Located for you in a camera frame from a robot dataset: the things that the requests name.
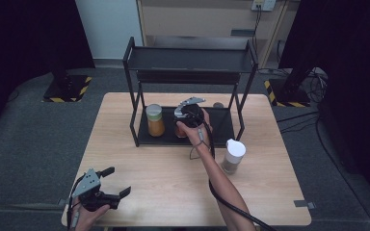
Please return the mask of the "black curtain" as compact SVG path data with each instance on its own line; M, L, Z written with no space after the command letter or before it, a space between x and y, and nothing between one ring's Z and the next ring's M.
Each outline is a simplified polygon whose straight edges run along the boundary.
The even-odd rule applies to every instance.
M0 0L0 115L22 83L93 66L76 0Z
M330 129L370 184L370 0L301 0L279 66L328 75Z

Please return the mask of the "person's right hand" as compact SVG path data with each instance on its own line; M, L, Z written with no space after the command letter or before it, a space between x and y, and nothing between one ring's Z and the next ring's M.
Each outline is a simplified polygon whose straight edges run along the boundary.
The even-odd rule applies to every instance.
M177 121L176 124L181 128L187 135L193 148L199 148L202 146L210 146L210 136L212 135L212 126L210 125L209 114L202 109L204 114L204 123L199 127L190 128L181 121Z

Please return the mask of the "person's left hand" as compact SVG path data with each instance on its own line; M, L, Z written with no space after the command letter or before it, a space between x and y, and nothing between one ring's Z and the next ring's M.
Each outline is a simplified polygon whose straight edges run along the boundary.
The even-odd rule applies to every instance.
M78 197L72 202L71 225L69 231L90 231L94 224L110 209L108 204L94 212L85 209Z

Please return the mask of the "white wall power outlet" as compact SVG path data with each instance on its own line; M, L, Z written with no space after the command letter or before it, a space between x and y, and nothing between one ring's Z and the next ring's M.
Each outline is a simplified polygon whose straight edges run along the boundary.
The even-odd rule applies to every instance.
M271 12L276 5L276 1L277 0L253 0L251 9L256 12Z

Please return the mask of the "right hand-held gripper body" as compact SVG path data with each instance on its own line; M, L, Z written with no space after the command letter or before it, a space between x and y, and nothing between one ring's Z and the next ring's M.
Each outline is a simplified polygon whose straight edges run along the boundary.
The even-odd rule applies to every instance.
M204 112L198 104L204 101L204 98L194 96L182 101L173 112L174 120L190 128L199 127L204 121Z

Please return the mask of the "red spice jar white lid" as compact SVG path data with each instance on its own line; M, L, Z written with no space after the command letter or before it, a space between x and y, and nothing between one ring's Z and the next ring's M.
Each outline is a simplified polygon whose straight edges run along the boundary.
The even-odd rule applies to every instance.
M179 127L177 126L177 124L176 124L176 122L177 122L177 121L184 122L184 121L185 121L185 119L187 118L187 117L186 117L186 114L182 112L182 109L183 109L183 107L182 107L182 106L178 106L178 107L174 110L174 112L173 112L173 121L175 122L175 130L174 130L174 132L175 132L176 136L177 136L178 138L181 138L181 139L183 139L183 138L186 138L186 137L187 137L186 133L185 133L181 128L179 128Z

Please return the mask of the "grey spice jar white lid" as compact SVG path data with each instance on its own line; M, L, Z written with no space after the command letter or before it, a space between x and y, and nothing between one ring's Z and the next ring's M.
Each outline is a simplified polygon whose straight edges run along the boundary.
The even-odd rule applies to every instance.
M226 153L222 161L222 168L228 174L236 172L241 163L247 148L240 141L229 139L226 142Z

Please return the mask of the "green label jar silver lid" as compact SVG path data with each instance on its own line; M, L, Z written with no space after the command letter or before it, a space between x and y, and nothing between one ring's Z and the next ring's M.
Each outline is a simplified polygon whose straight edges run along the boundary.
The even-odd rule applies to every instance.
M145 109L148 133L152 137L161 137L165 133L162 107L158 104L150 104Z

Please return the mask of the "black stand with striped base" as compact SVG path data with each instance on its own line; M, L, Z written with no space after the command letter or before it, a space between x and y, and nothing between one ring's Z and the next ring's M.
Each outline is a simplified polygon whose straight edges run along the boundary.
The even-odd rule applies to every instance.
M270 102L280 107L309 107L310 99L301 88L310 68L301 63L296 64L285 79L269 79L264 82Z
M92 78L87 75L69 75L52 48L48 48L44 55L53 80L43 95L42 101L58 103L80 101Z

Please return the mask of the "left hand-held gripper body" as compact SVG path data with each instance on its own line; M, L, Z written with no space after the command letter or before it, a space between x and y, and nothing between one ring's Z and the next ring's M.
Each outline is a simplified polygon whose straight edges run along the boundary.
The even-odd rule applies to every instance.
M90 212L94 212L106 204L108 204L111 209L116 210L121 198L119 195L102 192L100 190L100 178L97 177L96 173L97 171L90 168L77 180L76 187L71 193L71 200L78 197L81 205Z

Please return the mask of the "black metal two-tier rack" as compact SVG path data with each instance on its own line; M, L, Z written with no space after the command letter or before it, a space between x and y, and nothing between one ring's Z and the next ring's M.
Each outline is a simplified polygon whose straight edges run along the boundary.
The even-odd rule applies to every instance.
M133 113L129 124L136 145L185 145L174 133L174 106L163 108L165 134L153 138L147 129L144 84L192 84L232 86L226 107L208 107L214 127L214 144L224 147L229 139L240 140L245 130L243 107L258 63L252 46L241 49L145 47L128 42L123 68Z

